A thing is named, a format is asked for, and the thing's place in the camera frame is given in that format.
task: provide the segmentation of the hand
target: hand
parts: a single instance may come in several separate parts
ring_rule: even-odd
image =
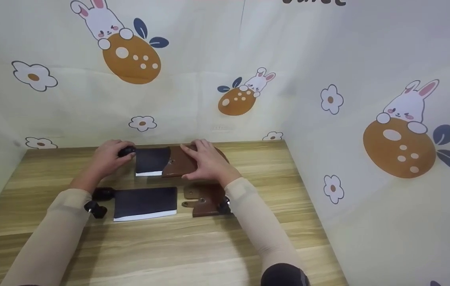
[[[89,165],[71,181],[70,189],[82,189],[93,193],[98,183],[109,174],[115,172],[119,167],[126,164],[135,153],[130,153],[119,158],[118,152],[126,146],[133,146],[130,141],[109,140],[100,145],[94,152]]]
[[[196,160],[198,168],[195,172],[183,175],[183,179],[217,180],[225,188],[235,179],[242,177],[240,172],[218,153],[212,143],[205,139],[197,139],[192,143],[196,145],[197,151],[185,145],[181,145],[181,149]]]
[[[134,146],[134,143],[121,140],[105,141],[95,150],[87,168],[102,179],[107,177],[135,157],[135,152],[118,157],[118,152],[127,146]]]

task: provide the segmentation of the flower center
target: flower center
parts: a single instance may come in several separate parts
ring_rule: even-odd
[[[32,80],[32,81],[39,81],[39,80],[40,80],[40,77],[37,76],[37,75],[34,74],[34,73],[28,74],[27,77],[28,77],[30,80]]]

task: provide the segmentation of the wooden table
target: wooden table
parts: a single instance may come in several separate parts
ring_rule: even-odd
[[[346,285],[319,218],[283,141],[217,143],[256,186],[306,263],[312,285]],[[94,148],[29,150],[0,195],[0,282],[17,253]],[[100,186],[178,186],[177,215],[113,222],[92,216],[63,285],[258,285],[260,260],[236,219],[192,218],[181,179],[135,178],[133,164]]]

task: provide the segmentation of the brown leather sheath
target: brown leather sheath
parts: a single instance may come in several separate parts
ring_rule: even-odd
[[[193,208],[193,217],[219,215],[218,205],[225,197],[225,190],[216,183],[193,183],[185,186],[185,199],[197,201],[184,201],[183,207]]]
[[[195,145],[187,145],[188,148],[196,151]],[[181,177],[184,174],[189,174],[196,171],[196,161],[186,154],[180,146],[170,146],[170,159],[167,166],[162,171],[162,177]],[[225,154],[218,148],[216,149],[225,160]]]

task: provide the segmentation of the white flower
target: white flower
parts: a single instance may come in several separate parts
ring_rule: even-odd
[[[325,175],[323,177],[323,182],[325,183],[323,193],[331,199],[332,203],[337,205],[338,201],[345,196],[345,192],[343,191],[343,188],[341,188],[340,178],[336,175],[330,177]]]
[[[58,85],[58,81],[50,75],[49,69],[42,65],[28,65],[20,60],[13,61],[12,65],[15,68],[13,75],[36,91],[44,92],[47,87]]]
[[[343,105],[343,96],[338,94],[335,85],[329,85],[327,89],[321,91],[321,107],[324,111],[329,110],[332,115],[338,114],[340,106]]]
[[[140,132],[144,132],[147,129],[156,128],[156,122],[154,122],[154,118],[151,116],[135,116],[131,119],[131,122],[128,125],[129,127],[135,128]]]
[[[26,137],[26,146],[33,149],[52,149],[58,146],[47,138]]]
[[[276,132],[276,131],[271,131],[267,134],[267,136],[265,136],[264,138],[262,138],[263,141],[268,141],[268,140],[281,140],[283,136],[283,132]]]

